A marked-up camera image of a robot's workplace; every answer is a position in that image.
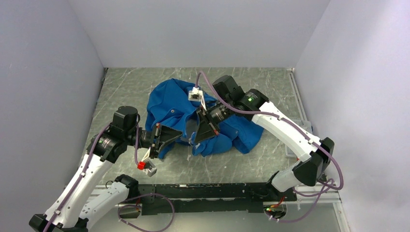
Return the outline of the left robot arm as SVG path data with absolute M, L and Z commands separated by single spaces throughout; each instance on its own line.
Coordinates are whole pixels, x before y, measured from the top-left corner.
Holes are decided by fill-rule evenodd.
M 121 106 L 112 121 L 93 137 L 86 154 L 73 178 L 62 194 L 43 214 L 35 214 L 29 226 L 37 232 L 87 232 L 116 204 L 141 199 L 152 201 L 156 192 L 139 187 L 136 179 L 121 174 L 99 196 L 90 199 L 96 185 L 129 146 L 147 150 L 137 167 L 148 176 L 156 173 L 152 163 L 169 144 L 181 137 L 182 132 L 162 124 L 151 131 L 139 127 L 140 116 L 136 108 Z

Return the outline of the blue zip jacket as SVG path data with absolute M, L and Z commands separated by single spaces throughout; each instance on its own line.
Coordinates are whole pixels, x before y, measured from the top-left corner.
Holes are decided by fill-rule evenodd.
M 220 154 L 233 147 L 242 154 L 249 153 L 258 144 L 264 130 L 242 116 L 233 115 L 219 123 L 220 132 L 217 136 L 194 142 L 196 109 L 200 103 L 188 99 L 188 93 L 193 87 L 194 83 L 172 78 L 158 84 L 149 96 L 145 129 L 152 130 L 160 123 L 182 132 L 180 138 L 160 152 L 159 158 L 163 159 L 175 144 L 191 146 L 194 156 Z

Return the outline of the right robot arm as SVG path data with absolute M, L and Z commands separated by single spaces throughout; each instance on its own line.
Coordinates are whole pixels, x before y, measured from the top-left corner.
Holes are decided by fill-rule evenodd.
M 208 107 L 203 91 L 195 85 L 188 93 L 190 101 L 200 102 L 197 108 L 199 126 L 195 143 L 219 134 L 219 124 L 232 115 L 242 116 L 280 139 L 293 151 L 297 162 L 274 173 L 266 183 L 266 194 L 273 201 L 284 196 L 285 191 L 300 184 L 314 186 L 329 166 L 334 142 L 320 139 L 295 124 L 284 115 L 262 92 L 250 89 L 244 92 L 232 76 L 225 75 L 212 84 L 217 96 L 214 106 Z

